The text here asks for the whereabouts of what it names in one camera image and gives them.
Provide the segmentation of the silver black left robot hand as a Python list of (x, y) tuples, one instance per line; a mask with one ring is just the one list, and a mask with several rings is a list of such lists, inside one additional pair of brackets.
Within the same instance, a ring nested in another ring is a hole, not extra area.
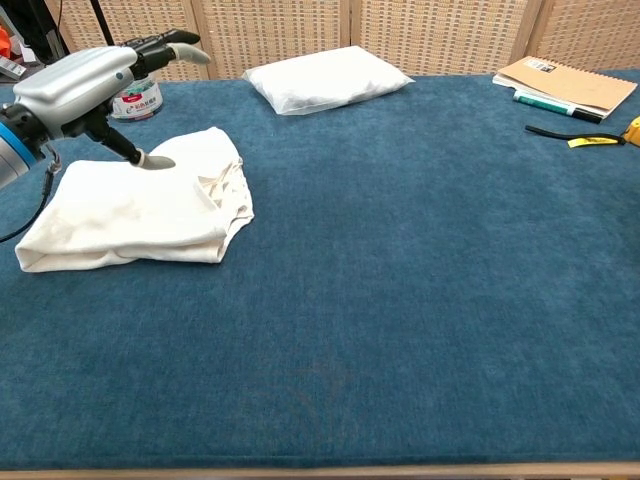
[(108, 122), (113, 98), (136, 80), (173, 61), (207, 64), (184, 30), (136, 38), (116, 46), (72, 53), (13, 87), (15, 99), (1, 108), (1, 184), (26, 174), (45, 158), (50, 141), (87, 135), (135, 167), (163, 170), (174, 161), (136, 147)]

